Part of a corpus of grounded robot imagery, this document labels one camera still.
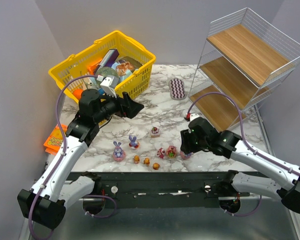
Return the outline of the purple bunny donut toy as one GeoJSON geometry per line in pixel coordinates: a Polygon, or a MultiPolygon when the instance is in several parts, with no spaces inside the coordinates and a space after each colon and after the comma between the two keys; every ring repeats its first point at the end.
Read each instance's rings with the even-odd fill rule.
{"type": "Polygon", "coordinates": [[[180,151],[180,156],[182,159],[187,160],[192,156],[192,153],[184,153],[183,151],[180,151]]]}

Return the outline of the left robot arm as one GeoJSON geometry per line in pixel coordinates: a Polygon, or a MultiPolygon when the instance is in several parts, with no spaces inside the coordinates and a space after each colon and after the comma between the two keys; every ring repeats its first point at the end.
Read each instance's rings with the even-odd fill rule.
{"type": "Polygon", "coordinates": [[[113,97],[100,95],[96,89],[84,90],[78,106],[79,110],[63,133],[62,145],[53,161],[30,190],[22,189],[17,196],[29,227],[38,223],[54,230],[71,205],[100,188],[100,178],[93,173],[85,173],[67,186],[64,183],[97,136],[102,121],[113,115],[133,119],[144,108],[127,92],[123,92],[122,97],[113,97]]]}

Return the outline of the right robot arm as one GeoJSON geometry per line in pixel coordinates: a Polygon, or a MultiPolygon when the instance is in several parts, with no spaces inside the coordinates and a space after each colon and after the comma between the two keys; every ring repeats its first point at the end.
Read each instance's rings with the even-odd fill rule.
{"type": "Polygon", "coordinates": [[[224,194],[254,193],[281,201],[286,208],[300,214],[300,166],[258,149],[232,131],[217,131],[198,114],[189,113],[185,119],[188,128],[180,132],[180,150],[184,154],[211,152],[248,165],[264,175],[257,177],[231,171],[229,179],[220,185],[224,194]]]}

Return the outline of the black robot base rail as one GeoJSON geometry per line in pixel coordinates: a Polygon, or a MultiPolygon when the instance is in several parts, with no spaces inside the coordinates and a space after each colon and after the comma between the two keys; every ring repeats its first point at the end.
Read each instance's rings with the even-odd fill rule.
{"type": "Polygon", "coordinates": [[[249,192],[238,192],[228,172],[73,172],[67,181],[91,177],[92,192],[83,195],[83,209],[99,216],[114,209],[219,208],[236,213],[249,192]]]}

